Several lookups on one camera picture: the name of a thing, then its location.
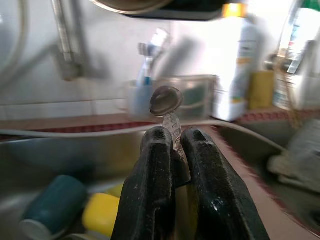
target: yellow container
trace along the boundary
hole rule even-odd
[[[116,223],[120,199],[104,193],[94,194],[85,207],[82,223],[92,231],[111,237]]]

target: white plastic bottle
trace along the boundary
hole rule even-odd
[[[256,67],[259,35],[246,14],[245,4],[224,5],[220,21],[225,31],[216,33],[220,39],[221,56],[211,116],[229,122],[247,110],[247,91]]]

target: stainless steel sink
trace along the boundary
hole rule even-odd
[[[256,123],[254,127],[264,132],[265,137],[279,140],[283,146],[287,144],[285,140],[289,141],[293,135],[293,131],[288,128],[282,131],[276,122],[273,125]],[[320,194],[279,183],[277,176],[267,171],[269,157],[279,155],[281,151],[254,136],[235,129],[221,128],[219,132],[246,165],[254,169],[258,180],[274,195],[277,203],[281,204],[280,207],[305,228],[320,236]]]
[[[97,138],[38,138],[0,143],[0,239],[27,240],[19,221],[30,202],[57,175],[104,192],[128,175],[140,155],[144,132]],[[69,233],[83,233],[81,216]]]

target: white tile wall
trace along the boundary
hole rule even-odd
[[[293,0],[245,1],[264,36],[259,61],[262,69],[263,59],[278,45]],[[88,0],[77,3],[88,55],[86,76],[73,82],[60,78],[52,57],[58,35],[51,1],[28,1],[27,43],[13,78],[0,85],[0,106],[5,106],[7,113],[0,107],[0,120],[119,113],[114,99],[123,97],[121,86],[138,75],[143,61],[137,45],[147,42],[156,28],[165,28],[172,34],[171,48],[159,62],[156,76],[214,74],[213,60],[219,61],[215,56],[218,53],[206,54],[201,50],[208,43],[214,45],[220,31],[232,31],[220,29],[218,21],[135,19],[106,11]]]

